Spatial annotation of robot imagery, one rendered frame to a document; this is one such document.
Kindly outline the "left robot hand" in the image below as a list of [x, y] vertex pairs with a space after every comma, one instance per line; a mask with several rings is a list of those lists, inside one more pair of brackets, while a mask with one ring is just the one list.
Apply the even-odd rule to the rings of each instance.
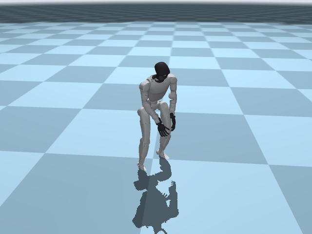
[[176, 120], [175, 120], [175, 116], [173, 113], [170, 113], [170, 118], [172, 119], [172, 127], [171, 127], [171, 131], [173, 131], [175, 129], [175, 124], [176, 124]]

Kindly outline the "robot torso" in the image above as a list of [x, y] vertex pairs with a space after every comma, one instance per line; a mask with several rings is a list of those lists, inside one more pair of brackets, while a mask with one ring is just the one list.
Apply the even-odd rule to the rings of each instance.
[[158, 83], [155, 81], [158, 79], [157, 78], [152, 79], [152, 76], [147, 78], [147, 80], [150, 82], [150, 89], [148, 90], [147, 100], [151, 102], [151, 107], [155, 111], [160, 105], [159, 100], [164, 97], [171, 82], [169, 77], [167, 76], [163, 82]]

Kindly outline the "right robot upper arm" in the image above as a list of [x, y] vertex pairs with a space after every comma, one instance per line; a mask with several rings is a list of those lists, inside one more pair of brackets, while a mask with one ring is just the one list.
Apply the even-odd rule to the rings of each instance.
[[150, 82], [148, 80], [140, 83], [139, 85], [140, 93], [141, 93], [141, 100], [142, 106], [144, 107], [145, 103], [148, 103], [151, 106], [151, 102], [148, 101], [148, 90], [150, 89]]

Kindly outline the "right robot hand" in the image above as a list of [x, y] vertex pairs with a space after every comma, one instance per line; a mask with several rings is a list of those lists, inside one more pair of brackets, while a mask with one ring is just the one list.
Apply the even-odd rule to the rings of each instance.
[[[156, 125], [158, 125], [158, 131], [159, 131], [159, 134], [160, 134], [160, 136], [161, 137], [165, 137], [165, 136], [168, 136], [169, 135], [169, 133], [165, 130], [165, 129], [168, 129], [168, 130], [170, 130], [169, 128], [167, 128], [167, 127], [165, 127], [164, 126], [164, 124], [162, 124], [162, 121], [161, 121], [161, 119], [160, 118], [158, 118], [159, 119], [159, 121], [160, 121], [160, 123], [158, 123], [158, 124], [156, 124]], [[165, 132], [166, 132], [166, 134], [168, 134], [168, 135], [166, 135], [165, 134]]]

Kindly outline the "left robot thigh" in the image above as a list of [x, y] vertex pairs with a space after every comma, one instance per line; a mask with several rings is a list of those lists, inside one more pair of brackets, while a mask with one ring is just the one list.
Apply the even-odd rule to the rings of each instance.
[[[172, 127], [172, 121], [171, 121], [171, 118], [169, 116], [169, 112], [170, 112], [169, 107], [168, 107], [168, 104], [166, 102], [164, 102], [162, 100], [159, 102], [160, 102], [160, 105], [159, 105], [158, 109], [160, 110], [160, 116], [161, 116], [162, 124], [164, 124], [165, 127], [170, 129], [170, 130], [165, 129], [170, 135], [171, 127]], [[165, 132], [165, 134], [166, 134], [166, 132]], [[168, 135], [168, 134], [166, 134], [166, 135]], [[168, 136], [163, 136], [163, 138], [168, 137]]]

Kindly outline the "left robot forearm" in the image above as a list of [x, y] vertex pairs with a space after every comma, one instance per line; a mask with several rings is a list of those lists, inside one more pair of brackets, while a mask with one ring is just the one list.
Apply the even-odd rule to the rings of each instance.
[[170, 100], [169, 116], [170, 116], [170, 113], [173, 113], [175, 115], [176, 101], [177, 101], [177, 94], [175, 93], [175, 98]]

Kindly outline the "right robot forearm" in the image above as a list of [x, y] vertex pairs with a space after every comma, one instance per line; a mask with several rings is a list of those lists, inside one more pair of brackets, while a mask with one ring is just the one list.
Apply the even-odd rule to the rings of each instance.
[[158, 114], [154, 111], [152, 107], [148, 103], [144, 104], [145, 111], [152, 117], [156, 124], [160, 123]]

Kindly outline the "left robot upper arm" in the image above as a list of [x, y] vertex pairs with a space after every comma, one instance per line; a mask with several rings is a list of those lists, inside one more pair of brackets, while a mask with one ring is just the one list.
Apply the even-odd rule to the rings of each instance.
[[169, 92], [169, 98], [174, 99], [175, 98], [175, 93], [177, 89], [177, 78], [173, 74], [168, 74], [168, 77], [170, 79], [170, 90]]

